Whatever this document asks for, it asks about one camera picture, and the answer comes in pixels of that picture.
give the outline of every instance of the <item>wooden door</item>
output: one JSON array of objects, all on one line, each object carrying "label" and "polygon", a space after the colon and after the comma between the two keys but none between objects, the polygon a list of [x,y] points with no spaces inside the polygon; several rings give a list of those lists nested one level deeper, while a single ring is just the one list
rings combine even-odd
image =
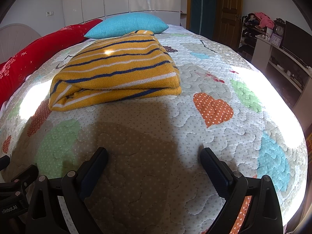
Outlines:
[{"label": "wooden door", "polygon": [[237,51],[241,38],[243,0],[216,0],[213,40]]}]

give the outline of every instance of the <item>bed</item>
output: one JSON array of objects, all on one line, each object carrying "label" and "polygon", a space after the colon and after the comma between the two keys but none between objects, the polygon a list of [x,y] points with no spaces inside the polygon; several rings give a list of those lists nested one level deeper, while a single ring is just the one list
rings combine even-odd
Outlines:
[{"label": "bed", "polygon": [[180,71],[181,95],[50,111],[52,78],[94,40],[60,51],[6,104],[0,147],[11,163],[0,178],[8,181],[34,163],[40,175],[59,177],[105,147],[109,163],[85,200],[104,233],[199,234],[225,202],[199,162],[199,151],[210,147],[244,176],[272,177],[285,225],[307,178],[294,114],[264,75],[227,46],[178,26],[155,36]]}]

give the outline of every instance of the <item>television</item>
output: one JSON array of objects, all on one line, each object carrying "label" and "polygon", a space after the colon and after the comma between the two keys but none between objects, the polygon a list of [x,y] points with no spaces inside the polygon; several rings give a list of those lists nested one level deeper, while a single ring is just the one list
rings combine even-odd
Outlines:
[{"label": "television", "polygon": [[302,65],[312,67],[312,36],[298,26],[286,21],[283,49],[296,56]]}]

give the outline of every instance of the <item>knitted garment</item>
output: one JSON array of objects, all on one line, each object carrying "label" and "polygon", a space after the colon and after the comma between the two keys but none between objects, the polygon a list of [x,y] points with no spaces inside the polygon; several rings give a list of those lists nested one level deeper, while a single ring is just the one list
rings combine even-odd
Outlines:
[{"label": "knitted garment", "polygon": [[68,111],[100,103],[181,93],[179,71],[153,32],[97,40],[53,78],[49,108]]}]

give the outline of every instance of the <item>pillow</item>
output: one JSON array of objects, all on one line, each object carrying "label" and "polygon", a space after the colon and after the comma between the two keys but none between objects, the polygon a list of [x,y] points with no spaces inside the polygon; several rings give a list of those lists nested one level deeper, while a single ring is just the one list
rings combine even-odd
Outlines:
[{"label": "pillow", "polygon": [[102,22],[95,19],[85,24],[66,26],[30,43],[15,56],[0,65],[0,106],[9,100],[25,78],[59,51],[85,40],[84,35]]},{"label": "pillow", "polygon": [[132,31],[148,30],[154,34],[169,28],[159,17],[147,13],[132,12],[106,19],[85,35],[91,39],[120,37]]}]

